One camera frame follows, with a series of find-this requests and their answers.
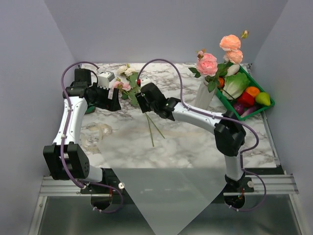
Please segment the green plastic basket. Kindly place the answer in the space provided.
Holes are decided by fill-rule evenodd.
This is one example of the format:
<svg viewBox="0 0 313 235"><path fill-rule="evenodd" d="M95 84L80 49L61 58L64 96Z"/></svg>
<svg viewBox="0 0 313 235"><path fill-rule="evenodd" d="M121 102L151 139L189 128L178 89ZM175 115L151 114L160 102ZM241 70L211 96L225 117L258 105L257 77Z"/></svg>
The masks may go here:
<svg viewBox="0 0 313 235"><path fill-rule="evenodd" d="M225 80L223 89L227 92L237 88L239 93L232 96L217 91L216 96L232 111L238 120L243 121L275 105L274 100L256 83L243 68Z"/></svg>

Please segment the toy purple eggplant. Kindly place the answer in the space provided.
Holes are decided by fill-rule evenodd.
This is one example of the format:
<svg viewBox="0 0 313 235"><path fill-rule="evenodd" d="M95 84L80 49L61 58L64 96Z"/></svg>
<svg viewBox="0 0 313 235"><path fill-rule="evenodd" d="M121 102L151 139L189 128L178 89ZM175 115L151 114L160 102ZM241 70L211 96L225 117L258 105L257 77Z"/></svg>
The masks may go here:
<svg viewBox="0 0 313 235"><path fill-rule="evenodd" d="M245 108L242 104L240 103L235 103L232 106L234 108L234 110L238 113L238 115L240 115L240 117L246 117L254 112L256 112L257 110L259 110L261 108L260 105L253 105L249 108Z"/></svg>

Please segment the toy orange fruit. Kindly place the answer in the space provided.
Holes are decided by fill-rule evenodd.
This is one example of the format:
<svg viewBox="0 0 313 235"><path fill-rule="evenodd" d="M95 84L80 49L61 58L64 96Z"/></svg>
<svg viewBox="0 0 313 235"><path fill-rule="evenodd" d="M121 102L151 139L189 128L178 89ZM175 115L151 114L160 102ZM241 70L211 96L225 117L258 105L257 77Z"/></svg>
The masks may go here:
<svg viewBox="0 0 313 235"><path fill-rule="evenodd" d="M245 92L255 98L260 93L260 90L257 87L250 86L246 88Z"/></svg>

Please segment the cream ribbon with gold letters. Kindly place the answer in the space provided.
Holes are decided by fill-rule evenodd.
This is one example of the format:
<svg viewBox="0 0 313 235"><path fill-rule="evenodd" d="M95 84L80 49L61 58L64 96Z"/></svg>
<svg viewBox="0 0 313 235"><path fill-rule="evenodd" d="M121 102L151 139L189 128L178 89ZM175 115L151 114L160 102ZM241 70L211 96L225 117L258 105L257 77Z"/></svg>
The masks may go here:
<svg viewBox="0 0 313 235"><path fill-rule="evenodd" d="M88 152L99 152L100 150L97 144L115 132L121 135L125 134L127 137L133 136L135 133L140 136L148 135L152 146L154 146L154 140L156 140L158 136L161 136L163 139L187 136L186 132L160 130L155 124L151 127L128 128L127 130L119 132L117 129L113 130L111 126L105 123L98 124L92 122L82 128L80 144Z"/></svg>

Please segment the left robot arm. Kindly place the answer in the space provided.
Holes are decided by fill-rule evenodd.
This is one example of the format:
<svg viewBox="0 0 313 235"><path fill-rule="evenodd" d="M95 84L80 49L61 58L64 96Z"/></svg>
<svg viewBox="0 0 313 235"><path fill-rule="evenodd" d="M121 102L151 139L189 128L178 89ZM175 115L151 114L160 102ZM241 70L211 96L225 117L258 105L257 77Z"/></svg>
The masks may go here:
<svg viewBox="0 0 313 235"><path fill-rule="evenodd" d="M111 112L121 109L118 93L114 88L109 98L109 84L114 79L112 72L95 72L77 68L74 81L63 86L64 112L52 145L43 149L50 175L54 180L72 180L79 188L83 182L92 182L91 187L97 193L104 193L109 186L104 170L93 167L80 146L80 134L83 117L89 105Z"/></svg>

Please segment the white toy radish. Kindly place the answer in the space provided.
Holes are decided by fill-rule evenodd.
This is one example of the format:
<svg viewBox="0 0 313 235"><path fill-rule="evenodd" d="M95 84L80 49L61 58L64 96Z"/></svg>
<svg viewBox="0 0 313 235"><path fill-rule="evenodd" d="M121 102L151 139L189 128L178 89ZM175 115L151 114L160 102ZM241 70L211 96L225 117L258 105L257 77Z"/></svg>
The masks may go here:
<svg viewBox="0 0 313 235"><path fill-rule="evenodd" d="M240 69L239 64L233 64L227 69L227 74L226 76L232 76L235 75Z"/></svg>

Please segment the white wrapping paper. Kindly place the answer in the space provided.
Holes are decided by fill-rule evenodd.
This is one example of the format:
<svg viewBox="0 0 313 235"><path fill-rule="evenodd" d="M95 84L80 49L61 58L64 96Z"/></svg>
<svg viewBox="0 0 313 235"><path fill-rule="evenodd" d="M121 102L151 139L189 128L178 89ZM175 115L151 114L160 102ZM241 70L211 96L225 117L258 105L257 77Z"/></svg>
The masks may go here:
<svg viewBox="0 0 313 235"><path fill-rule="evenodd" d="M211 128L144 118L98 143L108 166L157 235L177 235L225 187L225 161Z"/></svg>

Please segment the toy yellow-green pear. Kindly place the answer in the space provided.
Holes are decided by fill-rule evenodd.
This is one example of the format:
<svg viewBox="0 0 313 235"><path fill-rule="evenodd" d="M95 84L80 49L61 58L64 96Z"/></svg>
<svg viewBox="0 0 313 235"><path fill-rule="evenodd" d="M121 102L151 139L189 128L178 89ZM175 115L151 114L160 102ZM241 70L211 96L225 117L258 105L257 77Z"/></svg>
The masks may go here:
<svg viewBox="0 0 313 235"><path fill-rule="evenodd" d="M270 102L270 95L266 92L260 92L256 97L255 97L255 102L261 105L269 106L271 104Z"/></svg>

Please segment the pink double rose stem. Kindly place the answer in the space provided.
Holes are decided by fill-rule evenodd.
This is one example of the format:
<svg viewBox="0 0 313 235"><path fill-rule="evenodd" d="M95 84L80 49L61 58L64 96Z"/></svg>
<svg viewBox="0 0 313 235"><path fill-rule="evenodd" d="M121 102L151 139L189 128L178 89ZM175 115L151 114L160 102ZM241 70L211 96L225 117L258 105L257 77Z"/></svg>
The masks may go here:
<svg viewBox="0 0 313 235"><path fill-rule="evenodd" d="M208 91L214 91L219 82L217 77L218 63L214 55L207 53L205 49L198 51L196 67L190 67L188 69L196 78L203 76L204 80L207 82L206 86Z"/></svg>

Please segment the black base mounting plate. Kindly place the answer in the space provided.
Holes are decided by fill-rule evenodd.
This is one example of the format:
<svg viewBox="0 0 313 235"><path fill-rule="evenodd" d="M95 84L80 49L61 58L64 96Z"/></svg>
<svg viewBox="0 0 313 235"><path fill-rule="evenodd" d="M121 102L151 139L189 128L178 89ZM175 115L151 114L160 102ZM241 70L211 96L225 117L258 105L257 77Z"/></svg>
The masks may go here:
<svg viewBox="0 0 313 235"><path fill-rule="evenodd" d="M116 168L105 170L103 186L80 189L99 199L109 195L114 204L172 205L175 203L209 205L223 203L229 189L225 172L217 168Z"/></svg>

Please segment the small orange toy vegetable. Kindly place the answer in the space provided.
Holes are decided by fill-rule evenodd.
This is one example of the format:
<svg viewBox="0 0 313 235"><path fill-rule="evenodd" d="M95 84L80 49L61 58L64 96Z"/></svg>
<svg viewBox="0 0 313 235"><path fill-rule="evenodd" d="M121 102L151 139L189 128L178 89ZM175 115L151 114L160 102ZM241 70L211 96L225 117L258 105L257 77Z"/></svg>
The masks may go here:
<svg viewBox="0 0 313 235"><path fill-rule="evenodd" d="M219 81L219 84L220 84L220 88L223 88L224 87L224 83L225 83L225 80L224 80L224 78L223 77L219 77L218 78L218 81Z"/></svg>

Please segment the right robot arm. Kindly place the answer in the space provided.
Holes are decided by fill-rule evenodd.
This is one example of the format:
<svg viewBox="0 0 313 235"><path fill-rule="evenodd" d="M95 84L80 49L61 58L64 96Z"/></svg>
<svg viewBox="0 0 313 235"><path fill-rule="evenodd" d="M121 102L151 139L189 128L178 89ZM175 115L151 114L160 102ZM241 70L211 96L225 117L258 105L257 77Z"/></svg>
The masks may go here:
<svg viewBox="0 0 313 235"><path fill-rule="evenodd" d="M135 97L143 113L154 112L163 119L186 122L212 133L225 159L225 187L231 192L242 190L245 173L239 152L246 131L232 112L214 113L184 105L178 98L166 98L154 83L143 86Z"/></svg>

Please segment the toy green cabbage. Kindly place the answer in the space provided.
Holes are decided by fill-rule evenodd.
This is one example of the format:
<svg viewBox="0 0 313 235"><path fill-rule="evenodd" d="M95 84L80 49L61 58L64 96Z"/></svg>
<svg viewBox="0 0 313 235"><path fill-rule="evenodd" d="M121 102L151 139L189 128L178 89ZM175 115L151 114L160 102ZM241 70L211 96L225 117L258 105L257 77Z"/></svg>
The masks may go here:
<svg viewBox="0 0 313 235"><path fill-rule="evenodd" d="M249 86L250 80L245 73L238 72L225 78L222 94L229 100L237 99Z"/></svg>

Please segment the white rose stem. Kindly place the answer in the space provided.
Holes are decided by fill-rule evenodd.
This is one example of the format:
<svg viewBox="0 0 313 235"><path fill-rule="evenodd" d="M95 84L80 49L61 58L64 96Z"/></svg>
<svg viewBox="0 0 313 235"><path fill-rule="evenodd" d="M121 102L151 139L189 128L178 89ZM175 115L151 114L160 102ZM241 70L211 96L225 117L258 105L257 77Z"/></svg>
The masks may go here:
<svg viewBox="0 0 313 235"><path fill-rule="evenodd" d="M135 68L132 68L129 64L125 64L120 66L117 69L117 75L118 78L121 79L121 81L126 82L128 79L130 79L130 84L131 86L135 86L137 82L140 82L140 80L137 79L138 72Z"/></svg>

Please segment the small pink rose stem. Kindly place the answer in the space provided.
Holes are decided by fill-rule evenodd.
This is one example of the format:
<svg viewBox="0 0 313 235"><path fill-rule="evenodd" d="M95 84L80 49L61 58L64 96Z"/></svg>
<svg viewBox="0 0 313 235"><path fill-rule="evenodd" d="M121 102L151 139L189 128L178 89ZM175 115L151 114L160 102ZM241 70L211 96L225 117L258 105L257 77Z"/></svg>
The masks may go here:
<svg viewBox="0 0 313 235"><path fill-rule="evenodd" d="M116 78L113 85L112 85L112 88L118 89L122 94L122 97L121 97L122 99L129 99L130 104L133 105L134 107L137 107L137 106L139 106L139 103L138 103L138 101L134 95L138 91L139 83L140 82L137 82L136 85L132 87L130 84L130 79L128 79L126 82L123 82L123 81L121 81L121 79ZM145 114L145 117L147 119L152 144L154 145L154 139L153 139L151 125L153 125L153 127L156 128L158 133L165 139L165 136L163 135L161 130L157 127L155 122L150 118L150 116L148 114Z"/></svg>

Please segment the peach rose stem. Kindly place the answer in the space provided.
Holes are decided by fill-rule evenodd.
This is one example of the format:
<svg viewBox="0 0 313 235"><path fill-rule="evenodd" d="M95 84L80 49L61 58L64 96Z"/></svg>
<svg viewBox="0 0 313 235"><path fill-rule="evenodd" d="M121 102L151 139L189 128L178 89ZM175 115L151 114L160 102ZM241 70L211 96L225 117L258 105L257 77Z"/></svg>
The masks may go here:
<svg viewBox="0 0 313 235"><path fill-rule="evenodd" d="M240 37L230 34L222 37L220 48L224 51L223 62L218 64L217 77L226 77L227 69L233 64L241 64L243 61L243 52L241 50L241 39L248 36L248 31L245 30Z"/></svg>

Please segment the white ribbed vase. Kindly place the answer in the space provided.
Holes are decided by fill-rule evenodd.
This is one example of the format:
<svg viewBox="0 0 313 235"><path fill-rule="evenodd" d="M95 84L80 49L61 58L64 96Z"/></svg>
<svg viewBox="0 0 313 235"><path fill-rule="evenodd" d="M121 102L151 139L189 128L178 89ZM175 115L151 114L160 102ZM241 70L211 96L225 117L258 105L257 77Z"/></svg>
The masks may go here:
<svg viewBox="0 0 313 235"><path fill-rule="evenodd" d="M216 89L209 92L207 88L208 82L203 80L200 83L194 106L200 109L208 110L210 103L212 101L212 98L214 97L216 93Z"/></svg>

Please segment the toy red pepper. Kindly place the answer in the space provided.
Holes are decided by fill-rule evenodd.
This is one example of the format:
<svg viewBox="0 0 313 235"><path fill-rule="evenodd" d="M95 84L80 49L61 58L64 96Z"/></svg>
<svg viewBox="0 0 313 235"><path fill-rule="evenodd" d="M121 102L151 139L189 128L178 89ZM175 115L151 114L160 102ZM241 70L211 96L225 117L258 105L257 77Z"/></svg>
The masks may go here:
<svg viewBox="0 0 313 235"><path fill-rule="evenodd" d="M249 108L254 105L255 98L251 96L247 92L243 92L239 98L237 98L237 102L242 104L244 107Z"/></svg>

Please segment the aluminium frame rail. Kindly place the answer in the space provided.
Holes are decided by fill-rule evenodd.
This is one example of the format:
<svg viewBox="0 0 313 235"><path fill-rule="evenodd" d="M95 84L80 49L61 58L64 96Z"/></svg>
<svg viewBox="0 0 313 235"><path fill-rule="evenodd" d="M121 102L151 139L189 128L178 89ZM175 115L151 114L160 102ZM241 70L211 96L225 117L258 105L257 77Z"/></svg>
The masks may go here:
<svg viewBox="0 0 313 235"><path fill-rule="evenodd" d="M30 235L83 235L91 213L91 194L71 181L44 177L31 221Z"/></svg>

